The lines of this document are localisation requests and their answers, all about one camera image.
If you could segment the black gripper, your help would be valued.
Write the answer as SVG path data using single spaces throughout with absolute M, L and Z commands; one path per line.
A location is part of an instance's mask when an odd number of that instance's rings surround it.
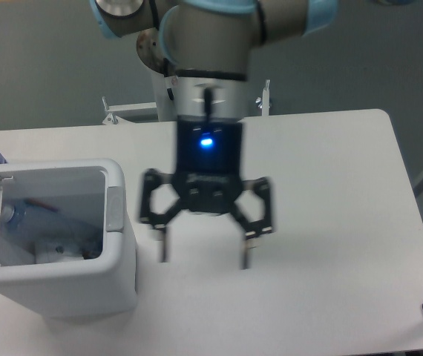
M 240 177 L 242 122 L 207 122 L 181 116 L 177 120 L 176 166 L 173 174 L 150 168 L 142 176 L 138 220 L 159 234 L 160 262 L 168 261 L 168 224 L 183 210 L 202 214 L 230 214 L 243 230 L 242 269 L 249 267 L 254 240 L 274 231 L 272 183 L 268 177 Z M 151 210 L 152 195 L 162 185 L 172 185 L 178 197 L 164 213 Z M 235 202 L 243 191 L 263 201 L 263 216 L 249 221 Z

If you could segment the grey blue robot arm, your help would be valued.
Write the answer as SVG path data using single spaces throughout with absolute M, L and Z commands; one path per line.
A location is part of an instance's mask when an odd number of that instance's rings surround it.
M 273 231 L 272 184 L 240 175 L 249 56 L 260 46 L 329 25 L 336 1 L 92 1 L 103 34 L 156 30 L 163 63 L 177 76 L 174 172 L 142 176 L 139 220 L 168 242 L 181 212 L 228 214 L 243 230 L 241 265 Z

